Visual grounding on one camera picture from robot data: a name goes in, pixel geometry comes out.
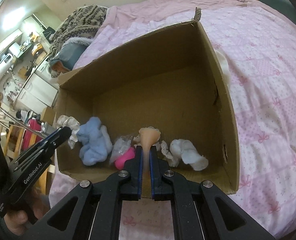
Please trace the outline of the person's left hand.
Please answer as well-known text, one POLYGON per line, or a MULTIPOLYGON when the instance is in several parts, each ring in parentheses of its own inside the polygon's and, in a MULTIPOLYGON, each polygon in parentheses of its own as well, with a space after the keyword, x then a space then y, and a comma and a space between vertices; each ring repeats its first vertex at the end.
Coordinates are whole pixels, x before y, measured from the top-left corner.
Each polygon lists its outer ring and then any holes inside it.
MULTIPOLYGON (((35 188, 25 195, 24 200, 26 200, 37 220, 41 219, 50 210, 48 195, 42 194, 35 188)), ((28 215, 24 210, 9 211, 4 216, 4 221, 10 232, 16 236, 21 236, 29 227, 28 215)))

